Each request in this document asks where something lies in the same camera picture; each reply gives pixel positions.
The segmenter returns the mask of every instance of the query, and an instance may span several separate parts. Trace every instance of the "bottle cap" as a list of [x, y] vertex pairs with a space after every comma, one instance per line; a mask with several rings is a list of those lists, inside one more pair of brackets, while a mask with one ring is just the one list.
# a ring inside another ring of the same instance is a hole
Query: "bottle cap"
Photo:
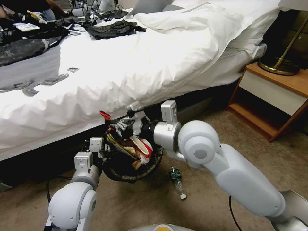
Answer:
[[186, 194], [182, 194], [182, 195], [180, 195], [180, 198], [181, 198], [181, 200], [186, 199]]

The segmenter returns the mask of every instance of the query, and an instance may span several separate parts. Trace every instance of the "gray blanket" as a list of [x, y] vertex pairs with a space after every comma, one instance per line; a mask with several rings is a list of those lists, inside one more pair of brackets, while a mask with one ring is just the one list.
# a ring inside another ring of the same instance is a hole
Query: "gray blanket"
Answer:
[[37, 93], [33, 88], [39, 84], [53, 85], [66, 77], [58, 76], [60, 66], [60, 46], [55, 46], [45, 53], [0, 67], [0, 93], [22, 90], [26, 95]]

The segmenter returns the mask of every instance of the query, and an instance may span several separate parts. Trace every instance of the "orange light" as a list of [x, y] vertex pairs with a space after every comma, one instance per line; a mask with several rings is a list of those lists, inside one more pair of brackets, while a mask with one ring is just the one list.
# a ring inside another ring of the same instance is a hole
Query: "orange light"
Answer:
[[156, 229], [155, 231], [171, 231], [171, 229], [169, 229], [167, 227], [160, 227], [160, 228]]

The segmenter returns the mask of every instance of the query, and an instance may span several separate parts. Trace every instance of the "plastic bottle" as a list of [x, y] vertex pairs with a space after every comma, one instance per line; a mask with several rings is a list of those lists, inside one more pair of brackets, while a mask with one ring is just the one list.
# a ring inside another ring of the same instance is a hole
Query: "plastic bottle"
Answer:
[[176, 192], [180, 195], [181, 200], [186, 199], [186, 194], [184, 193], [182, 176], [180, 174], [180, 171], [177, 168], [172, 167], [169, 172], [169, 176], [171, 178], [171, 181], [173, 183]]

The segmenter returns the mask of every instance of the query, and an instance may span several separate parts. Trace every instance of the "nightstand drawer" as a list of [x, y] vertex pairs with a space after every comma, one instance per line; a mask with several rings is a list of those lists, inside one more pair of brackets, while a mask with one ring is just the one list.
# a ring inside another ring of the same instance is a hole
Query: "nightstand drawer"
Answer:
[[293, 115], [307, 100], [307, 98], [274, 84], [248, 70], [246, 70], [239, 86], [289, 115]]

